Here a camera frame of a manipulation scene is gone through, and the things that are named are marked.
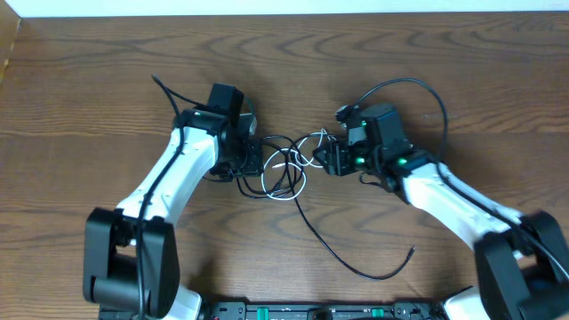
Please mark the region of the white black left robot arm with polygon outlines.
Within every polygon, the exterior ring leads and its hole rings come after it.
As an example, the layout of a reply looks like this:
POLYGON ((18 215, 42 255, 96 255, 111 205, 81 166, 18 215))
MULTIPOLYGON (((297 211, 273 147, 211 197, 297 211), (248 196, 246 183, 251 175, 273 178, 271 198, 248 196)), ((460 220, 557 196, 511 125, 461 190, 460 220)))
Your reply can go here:
POLYGON ((244 94, 216 83, 205 104, 176 110, 171 138, 142 183, 84 230, 84 298, 124 319, 197 319, 203 300, 180 282, 175 226, 199 182, 262 172, 244 94))

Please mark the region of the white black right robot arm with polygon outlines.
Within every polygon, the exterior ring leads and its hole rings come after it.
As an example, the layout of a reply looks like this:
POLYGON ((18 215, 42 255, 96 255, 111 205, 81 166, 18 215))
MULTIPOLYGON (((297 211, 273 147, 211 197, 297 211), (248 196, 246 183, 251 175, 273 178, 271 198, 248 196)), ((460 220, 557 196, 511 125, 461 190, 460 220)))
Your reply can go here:
POLYGON ((442 302, 446 319, 557 319, 568 313, 568 245, 546 212, 526 215, 458 179, 407 138, 395 106, 344 106, 346 137, 313 157, 330 175, 367 173, 430 214, 475 254, 478 283, 442 302))

